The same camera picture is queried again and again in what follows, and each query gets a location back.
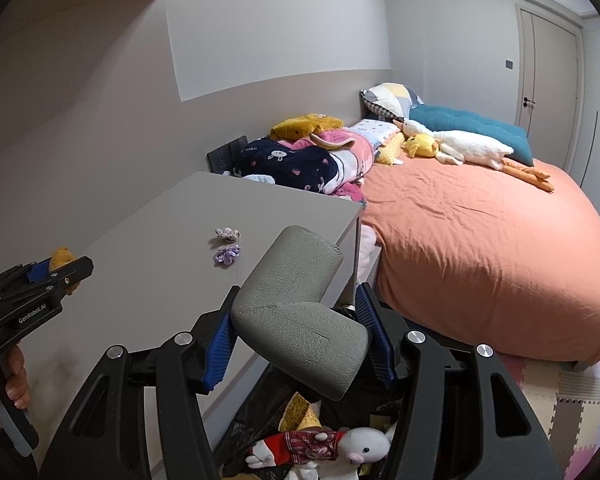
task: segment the human hand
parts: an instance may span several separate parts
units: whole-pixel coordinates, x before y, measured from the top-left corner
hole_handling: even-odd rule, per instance
[[[24,410],[29,406],[31,396],[27,371],[24,368],[24,355],[19,346],[14,346],[7,355],[9,370],[13,374],[7,381],[7,396],[14,402],[16,408]]]

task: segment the white desk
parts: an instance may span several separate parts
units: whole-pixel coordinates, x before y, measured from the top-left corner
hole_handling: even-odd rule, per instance
[[[360,208],[302,190],[196,173],[120,222],[85,251],[93,259],[93,275],[64,299],[64,312],[23,341],[31,414],[42,441],[38,454],[46,451],[69,403],[109,346],[137,351],[190,330],[200,314],[221,306],[232,285],[244,283],[289,225],[310,229],[341,248],[345,261],[323,303],[333,306],[343,290],[352,303]],[[215,267],[213,261],[215,228],[224,227],[241,232],[242,254],[229,268]],[[254,352],[239,340],[224,381],[209,396],[199,396],[205,420],[210,420],[214,400],[235,389],[239,372],[255,361]],[[162,453],[151,394],[146,408],[155,464]],[[228,422],[212,419],[214,426]]]

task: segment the purple hair clip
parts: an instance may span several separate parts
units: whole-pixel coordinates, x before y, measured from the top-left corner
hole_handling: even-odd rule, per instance
[[[238,256],[240,256],[240,246],[237,244],[223,245],[218,248],[218,252],[216,253],[216,256],[214,256],[214,259],[218,264],[230,266]]]

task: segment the yellow plush toy in gripper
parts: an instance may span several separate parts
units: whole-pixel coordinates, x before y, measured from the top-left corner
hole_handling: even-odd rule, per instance
[[[51,260],[49,260],[49,273],[52,273],[54,270],[59,269],[66,264],[70,264],[75,259],[76,257],[67,247],[58,247],[51,255]],[[68,296],[72,295],[74,290],[78,288],[78,285],[80,285],[80,282],[67,287],[65,293]]]
[[[426,156],[433,158],[438,154],[438,143],[436,139],[427,134],[417,134],[409,137],[404,143],[404,149],[409,157]]]
[[[302,117],[287,119],[276,124],[269,134],[271,140],[299,140],[311,134],[320,134],[327,130],[337,130],[344,123],[335,117],[327,115],[310,114]]]

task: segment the stuffed animal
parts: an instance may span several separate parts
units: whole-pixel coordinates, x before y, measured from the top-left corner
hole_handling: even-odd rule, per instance
[[[350,465],[378,462],[389,453],[391,444],[384,433],[373,428],[330,431],[307,428],[287,431],[257,441],[245,462],[252,469],[291,463],[285,480],[314,480],[321,461],[346,460]]]
[[[49,260],[49,273],[52,273],[54,270],[58,270],[60,267],[64,267],[66,264],[70,264],[73,261],[75,261],[75,256],[67,247],[58,247]],[[80,285],[80,282],[68,286],[64,290],[64,293],[68,296],[72,295],[75,289],[78,288],[78,285]]]
[[[287,119],[276,124],[271,129],[269,138],[271,140],[299,140],[311,134],[320,134],[327,130],[338,130],[344,123],[335,117],[321,114],[310,114],[293,119]]]
[[[404,143],[404,149],[409,157],[426,156],[434,157],[438,154],[438,143],[436,139],[427,134],[417,134],[409,137]]]
[[[432,131],[426,126],[409,120],[404,124],[394,121],[394,124],[402,130],[406,137],[404,148],[411,158],[417,155],[435,157],[440,164],[464,163],[464,157],[450,146],[445,145],[445,151],[442,151],[440,144],[431,136]]]
[[[548,182],[550,177],[548,174],[506,158],[507,155],[513,153],[513,148],[499,140],[460,130],[432,132],[422,124],[411,120],[404,121],[404,124],[398,121],[394,121],[394,123],[410,136],[407,143],[422,135],[434,137],[439,148],[435,157],[443,164],[458,166],[464,162],[479,164],[514,176],[549,193],[555,189],[553,184]]]
[[[387,431],[384,434],[384,437],[389,443],[389,446],[391,446],[392,439],[394,438],[395,427],[396,424],[392,425],[389,431]],[[369,460],[365,463],[370,465],[372,461]],[[333,461],[322,460],[317,464],[318,477],[320,478],[320,480],[358,480],[360,478],[358,476],[359,465],[355,462],[352,463],[350,460],[348,460],[346,455],[339,455],[337,459]]]

